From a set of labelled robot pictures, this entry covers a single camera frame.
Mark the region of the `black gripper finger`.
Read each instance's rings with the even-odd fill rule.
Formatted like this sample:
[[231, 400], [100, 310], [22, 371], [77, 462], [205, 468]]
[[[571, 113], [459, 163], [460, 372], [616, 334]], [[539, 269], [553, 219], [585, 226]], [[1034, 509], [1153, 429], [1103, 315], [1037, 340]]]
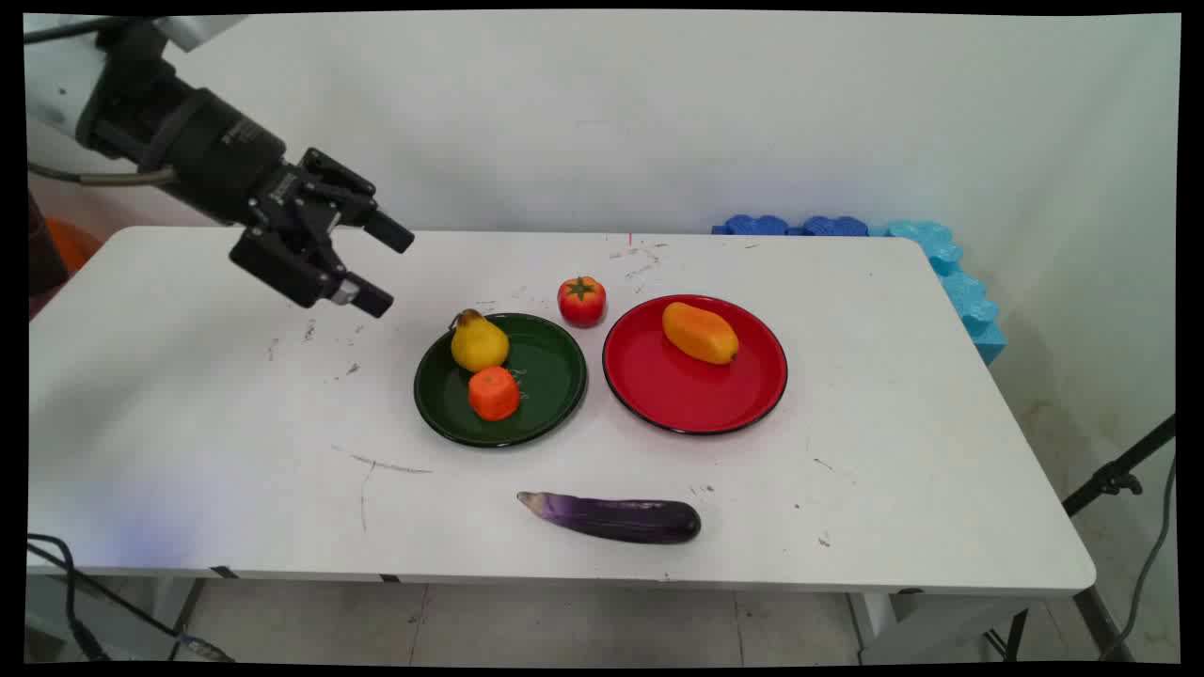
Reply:
[[296, 239], [275, 228], [248, 226], [230, 260], [303, 308], [327, 301], [380, 318], [394, 305], [391, 294], [347, 269], [326, 236], [302, 231]]
[[318, 198], [340, 212], [340, 224], [361, 228], [378, 243], [403, 253], [417, 236], [388, 217], [374, 198], [374, 183], [323, 151], [308, 149], [299, 167], [303, 175], [302, 194]]

